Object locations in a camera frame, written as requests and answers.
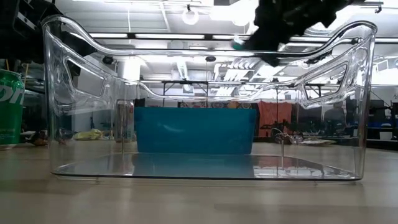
table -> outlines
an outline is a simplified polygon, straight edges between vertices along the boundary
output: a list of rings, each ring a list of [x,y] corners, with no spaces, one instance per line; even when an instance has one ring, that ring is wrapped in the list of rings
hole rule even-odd
[[[369,149],[351,184],[63,180],[45,147],[0,151],[4,223],[397,223],[398,153]]]

red cloth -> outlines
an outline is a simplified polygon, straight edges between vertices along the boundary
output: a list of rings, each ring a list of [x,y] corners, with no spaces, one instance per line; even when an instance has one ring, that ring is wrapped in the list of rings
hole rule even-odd
[[[260,111],[259,137],[267,137],[271,135],[271,129],[261,129],[261,127],[264,125],[272,125],[275,123],[275,121],[282,123],[283,120],[286,120],[288,123],[290,123],[290,120],[292,119],[292,105],[290,103],[276,104],[260,101],[258,105]],[[285,130],[281,131],[287,133],[289,130],[285,128]]]

cable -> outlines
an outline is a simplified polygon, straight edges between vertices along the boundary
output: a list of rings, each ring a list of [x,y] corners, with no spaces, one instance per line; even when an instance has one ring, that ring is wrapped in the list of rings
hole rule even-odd
[[[271,128],[271,131],[272,130],[276,130],[276,131],[279,131],[281,134],[284,134],[281,130],[279,130],[279,129],[277,129],[277,128]]]
[[[130,24],[130,6],[127,8],[127,23],[129,24],[129,32],[131,32],[131,24]]]
[[[10,66],[8,64],[8,59],[6,59],[6,68],[7,68],[8,71],[10,70]]]
[[[379,100],[383,101],[383,103],[385,103],[388,107],[391,107],[390,105],[388,105],[388,103],[386,103],[382,98],[380,98],[379,96],[377,96],[375,93],[373,93],[373,95],[375,95],[377,98],[379,98]]]
[[[29,64],[26,64],[26,70],[25,70],[25,77],[24,77],[24,87],[26,88],[26,77],[27,77],[27,72],[29,70]]]

ceiling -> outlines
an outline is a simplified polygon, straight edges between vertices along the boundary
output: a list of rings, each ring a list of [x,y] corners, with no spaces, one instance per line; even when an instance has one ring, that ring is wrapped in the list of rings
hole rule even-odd
[[[115,3],[76,1],[76,0],[57,0],[56,6],[68,17],[76,20],[87,32],[132,32],[132,33],[182,33],[182,34],[250,34],[252,24],[237,26],[234,18],[228,21],[213,20],[214,16],[222,16],[224,12],[220,7],[213,7],[213,0],[202,1],[200,4],[192,4],[191,9],[198,12],[198,21],[194,25],[186,24],[182,19],[182,14],[186,10],[186,3],[169,2],[150,2],[150,3]],[[353,21],[370,21],[378,26],[378,37],[397,37],[398,9],[394,7],[383,7],[383,10],[376,14],[376,7],[357,7],[350,6],[338,13],[338,19],[331,25],[332,29],[322,26],[310,28],[307,35],[332,35],[339,27]],[[234,14],[236,17],[243,17],[247,13]],[[172,41],[169,40],[100,40],[102,44],[117,48],[170,48]],[[184,48],[204,47],[213,49],[230,49],[227,41],[185,41]],[[377,56],[398,55],[398,45],[377,45],[375,50]],[[92,55],[101,61],[100,55]],[[173,58],[144,58],[141,63],[141,77],[145,80],[175,80],[179,79],[177,60]],[[191,79],[206,80],[209,73],[213,73],[217,64],[222,62],[208,63],[204,57],[190,58],[185,61]],[[308,72],[300,66],[282,67],[278,69],[263,66],[262,72],[256,77],[250,77],[249,81],[264,82],[270,81],[272,76],[279,77],[280,81],[286,77],[297,77]],[[230,81],[241,81],[247,78],[245,75],[236,75],[239,79]],[[162,85],[152,84],[151,88],[162,89]],[[174,89],[182,89],[182,85],[174,85]]]

clear plastic bin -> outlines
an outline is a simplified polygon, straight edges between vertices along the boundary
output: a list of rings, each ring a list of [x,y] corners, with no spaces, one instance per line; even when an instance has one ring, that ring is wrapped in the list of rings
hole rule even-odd
[[[115,49],[67,17],[49,17],[52,173],[362,179],[376,30],[355,22],[308,52]],[[172,67],[171,78],[143,79],[157,65]]]

